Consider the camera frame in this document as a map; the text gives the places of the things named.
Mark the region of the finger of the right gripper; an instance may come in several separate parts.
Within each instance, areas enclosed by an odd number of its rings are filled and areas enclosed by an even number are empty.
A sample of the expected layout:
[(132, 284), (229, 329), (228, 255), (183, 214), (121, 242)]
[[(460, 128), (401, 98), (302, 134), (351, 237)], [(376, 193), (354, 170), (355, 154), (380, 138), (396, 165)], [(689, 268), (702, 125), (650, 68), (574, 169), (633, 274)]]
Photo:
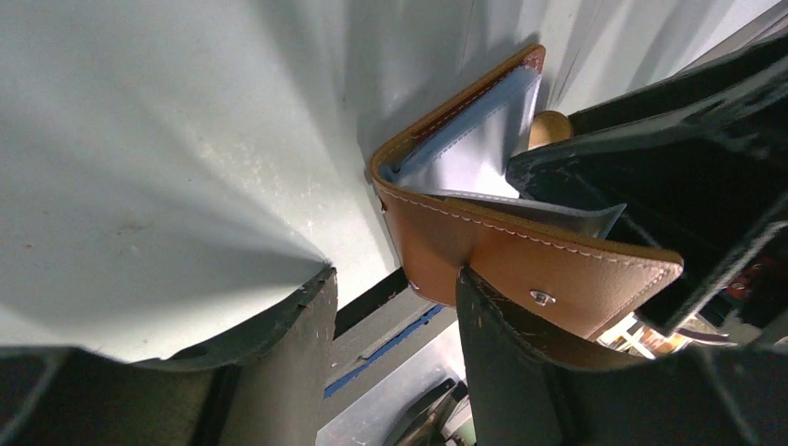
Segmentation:
[(613, 154), (603, 190), (627, 203), (633, 225), (620, 241), (678, 252), (679, 278), (640, 314), (672, 332), (708, 294), (717, 269), (787, 191), (787, 153), (722, 147), (659, 147)]
[(572, 137), (515, 156), (506, 180), (524, 193), (548, 164), (706, 136), (786, 97), (787, 39), (772, 36), (571, 114)]

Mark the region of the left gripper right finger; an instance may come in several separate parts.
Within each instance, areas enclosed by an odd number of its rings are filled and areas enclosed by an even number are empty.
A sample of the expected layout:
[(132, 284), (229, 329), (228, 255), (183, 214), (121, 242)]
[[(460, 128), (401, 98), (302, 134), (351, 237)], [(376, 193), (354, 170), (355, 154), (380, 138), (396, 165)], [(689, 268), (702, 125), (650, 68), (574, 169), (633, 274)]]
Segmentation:
[(456, 310), (480, 445), (783, 445), (787, 354), (655, 360), (571, 334), (462, 268)]

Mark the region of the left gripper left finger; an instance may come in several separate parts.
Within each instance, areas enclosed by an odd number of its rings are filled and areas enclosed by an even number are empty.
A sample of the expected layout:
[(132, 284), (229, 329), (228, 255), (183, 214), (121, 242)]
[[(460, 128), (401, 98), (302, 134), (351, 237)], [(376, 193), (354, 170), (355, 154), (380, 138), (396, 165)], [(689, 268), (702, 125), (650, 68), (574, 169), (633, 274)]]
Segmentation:
[(77, 347), (1, 351), (5, 445), (311, 445), (335, 331), (336, 272), (167, 360)]

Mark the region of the brown leather card holder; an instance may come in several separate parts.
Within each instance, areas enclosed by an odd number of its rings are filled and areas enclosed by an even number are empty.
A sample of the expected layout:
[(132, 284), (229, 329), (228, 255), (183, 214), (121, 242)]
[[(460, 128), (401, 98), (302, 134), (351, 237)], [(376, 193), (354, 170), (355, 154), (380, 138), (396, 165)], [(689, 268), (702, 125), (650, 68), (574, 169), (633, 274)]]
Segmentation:
[(524, 199), (506, 163), (532, 121), (545, 48), (527, 46), (384, 143), (370, 174), (412, 289), (455, 306), (470, 267), (529, 312), (594, 340), (676, 280), (672, 250), (609, 234), (622, 203)]

